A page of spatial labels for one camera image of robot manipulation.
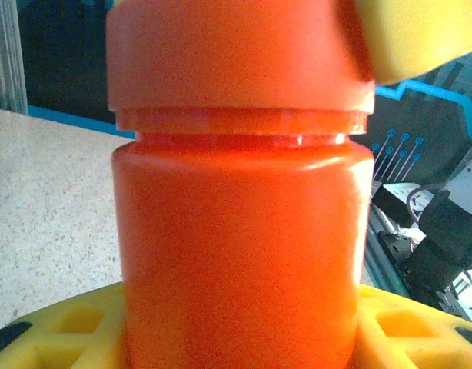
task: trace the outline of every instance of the metal frame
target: metal frame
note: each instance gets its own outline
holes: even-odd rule
[[[0,0],[0,109],[28,114],[15,0]]]

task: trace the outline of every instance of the plastic bottle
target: plastic bottle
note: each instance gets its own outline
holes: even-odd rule
[[[124,0],[108,85],[132,368],[344,368],[372,176],[352,1]]]

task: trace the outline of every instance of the orange cap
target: orange cap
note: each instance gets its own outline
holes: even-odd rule
[[[109,12],[107,34],[109,105],[121,129],[360,133],[373,111],[354,0],[124,0]],[[228,108],[284,115],[260,124],[172,119]]]

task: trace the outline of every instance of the wire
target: wire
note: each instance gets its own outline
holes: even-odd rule
[[[421,191],[440,190],[443,187],[444,183],[427,184],[425,186],[420,186],[419,188],[416,188],[410,194],[408,194],[406,201],[408,214],[411,215],[412,220],[415,221],[416,224],[419,224],[419,217],[416,216],[414,209],[412,208],[412,199],[414,198],[414,196]]]

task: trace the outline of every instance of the white countertop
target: white countertop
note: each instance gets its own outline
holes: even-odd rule
[[[110,155],[127,142],[0,111],[0,327],[121,280]]]

